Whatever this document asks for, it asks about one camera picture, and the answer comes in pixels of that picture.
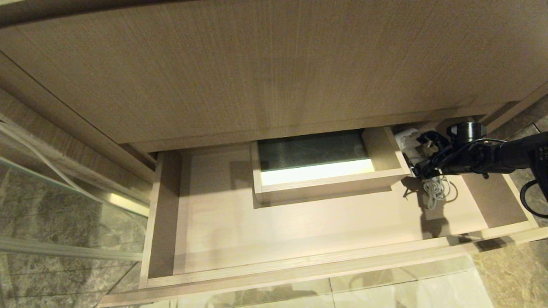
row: power cord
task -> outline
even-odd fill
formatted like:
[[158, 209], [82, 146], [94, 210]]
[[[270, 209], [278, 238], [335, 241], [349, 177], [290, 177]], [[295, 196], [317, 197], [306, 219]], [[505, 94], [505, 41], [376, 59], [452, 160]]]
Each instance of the power cord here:
[[526, 210], [528, 210], [531, 214], [533, 214], [535, 216], [538, 216], [538, 217], [541, 217], [541, 218], [548, 218], [548, 215], [546, 215], [546, 214], [540, 214], [540, 213], [537, 213], [537, 212], [533, 211], [533, 209], [531, 207], [529, 207], [529, 205], [527, 204], [527, 200], [525, 200], [525, 193], [527, 192], [527, 190], [529, 188], [531, 188], [531, 186], [533, 186], [535, 184], [538, 184], [537, 180], [532, 180], [532, 181], [528, 182], [527, 184], [523, 185], [523, 187], [521, 188], [521, 191], [520, 191], [521, 203], [523, 204], [523, 207]]
[[438, 201], [445, 200], [451, 193], [451, 182], [444, 176], [435, 176], [431, 179], [423, 180], [423, 188], [429, 197], [427, 208], [433, 210], [436, 208]]
[[88, 197], [90, 199], [93, 199], [93, 200], [95, 200], [95, 201], [97, 201], [101, 204], [107, 204], [107, 205], [110, 205], [110, 206], [114, 207], [114, 209], [119, 210], [122, 214], [124, 214], [125, 216], [127, 216], [128, 218], [133, 220], [139, 226], [141, 231], [143, 233], [146, 233], [146, 228], [143, 227], [143, 225], [138, 220], [136, 220], [135, 217], [131, 216], [129, 213], [127, 213], [124, 209], [121, 209], [119, 206], [117, 206], [117, 205], [115, 205], [115, 204], [113, 204], [113, 203], [111, 203], [107, 200], [96, 197], [96, 196], [92, 195], [91, 193], [87, 192], [85, 189], [78, 186], [74, 181], [72, 181], [70, 178], [68, 178], [68, 176], [66, 174], [64, 174], [55, 165], [53, 165], [53, 163], [44, 154], [42, 154], [37, 148], [35, 148], [32, 144], [30, 144], [28, 141], [23, 139], [21, 136], [17, 135], [15, 132], [12, 132], [12, 130], [9, 128], [9, 126], [3, 121], [0, 121], [0, 132], [3, 132], [4, 134], [10, 136], [12, 139], [14, 139], [15, 141], [19, 142], [20, 144], [24, 145], [26, 148], [31, 150], [36, 156], [38, 156], [38, 158], [40, 158], [49, 168], [51, 168], [55, 173], [57, 173], [57, 175], [59, 177], [61, 177], [65, 182], [67, 182], [67, 184], [69, 184], [76, 191], [80, 192], [81, 194], [85, 195], [86, 197]]

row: coiled white cable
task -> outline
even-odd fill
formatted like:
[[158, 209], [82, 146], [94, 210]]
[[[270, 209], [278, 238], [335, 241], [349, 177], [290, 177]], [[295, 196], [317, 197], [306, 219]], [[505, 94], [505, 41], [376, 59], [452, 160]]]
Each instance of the coiled white cable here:
[[451, 182], [444, 176], [436, 176], [431, 179], [423, 180], [423, 188], [429, 197], [427, 208], [433, 210], [436, 208], [438, 201], [445, 200], [451, 193]]

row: drawer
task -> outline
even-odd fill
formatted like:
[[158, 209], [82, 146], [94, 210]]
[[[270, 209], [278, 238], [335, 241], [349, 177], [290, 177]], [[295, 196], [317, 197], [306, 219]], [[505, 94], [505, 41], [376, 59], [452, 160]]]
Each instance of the drawer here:
[[421, 209], [420, 182], [409, 177], [369, 193], [265, 205], [254, 192], [253, 151], [250, 142], [159, 154], [141, 289], [105, 296], [99, 307], [381, 270], [548, 237], [500, 174], [448, 176], [451, 194], [432, 211]]
[[[322, 177], [276, 184], [264, 183], [258, 142], [252, 142], [251, 158], [253, 185], [257, 200], [267, 205], [278, 205], [287, 202], [322, 199], [328, 196], [350, 196], [373, 191], [389, 190], [390, 186], [409, 175], [410, 171], [407, 167], [407, 163], [398, 148], [390, 128], [366, 128], [362, 132], [361, 137], [365, 150], [368, 153], [368, 159], [374, 168], [373, 172], [325, 176], [325, 174], [328, 173], [328, 170], [325, 169], [318, 168], [316, 172], [311, 172], [310, 167], [308, 169], [296, 168], [293, 169], [293, 171], [309, 174], [320, 173]], [[344, 162], [342, 164], [355, 162], [361, 163], [361, 161], [353, 161]], [[326, 165], [313, 166], [313, 168], [324, 166]], [[345, 168], [341, 164], [333, 164], [332, 166], [340, 169]], [[295, 177], [298, 175], [294, 173], [295, 172], [286, 175], [286, 177]]]

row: white cable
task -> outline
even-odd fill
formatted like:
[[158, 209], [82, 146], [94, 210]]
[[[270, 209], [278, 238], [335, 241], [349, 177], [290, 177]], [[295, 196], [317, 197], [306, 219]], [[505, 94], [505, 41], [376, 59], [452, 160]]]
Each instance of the white cable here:
[[[443, 182], [447, 183], [447, 193]], [[451, 183], [445, 175], [423, 180], [423, 188], [429, 197], [427, 205], [429, 210], [435, 209], [438, 201], [445, 200], [451, 193]]]
[[67, 182], [70, 186], [72, 186], [72, 188], [74, 188], [75, 190], [77, 190], [78, 192], [80, 192], [81, 194], [85, 195], [86, 197], [90, 199], [93, 199], [102, 204], [108, 204], [110, 206], [113, 206], [117, 210], [120, 210], [121, 213], [126, 215], [128, 218], [132, 219], [139, 226], [141, 231], [143, 231], [143, 233], [146, 233], [146, 228], [143, 227], [143, 225], [138, 220], [136, 220], [135, 217], [131, 216], [129, 213], [127, 213], [124, 209], [121, 209], [116, 204], [113, 204], [107, 200], [96, 197], [92, 195], [91, 193], [87, 192], [85, 189], [78, 186], [75, 182], [69, 179], [68, 176], [66, 176], [61, 170], [59, 170], [55, 165], [53, 165], [52, 162], [46, 156], [44, 156], [44, 154], [42, 154], [37, 148], [35, 148], [28, 141], [26, 141], [25, 139], [17, 135], [15, 132], [12, 132], [9, 126], [5, 124], [4, 122], [0, 122], [0, 131], [2, 131], [4, 134], [10, 136], [12, 139], [14, 139], [15, 141], [19, 142], [20, 144], [24, 145], [29, 150], [31, 150], [36, 156], [38, 156], [38, 158], [40, 158], [46, 165], [48, 165], [49, 168], [51, 168], [55, 173], [57, 173], [58, 176], [60, 176], [65, 182]]

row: glass panel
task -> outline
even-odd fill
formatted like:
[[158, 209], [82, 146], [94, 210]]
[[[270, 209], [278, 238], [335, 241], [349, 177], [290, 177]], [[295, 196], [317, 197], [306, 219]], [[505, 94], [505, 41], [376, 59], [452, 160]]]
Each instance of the glass panel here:
[[261, 170], [279, 170], [365, 159], [362, 130], [259, 141]]
[[142, 252], [146, 218], [0, 163], [0, 235]]
[[0, 307], [92, 308], [136, 266], [132, 261], [0, 253]]

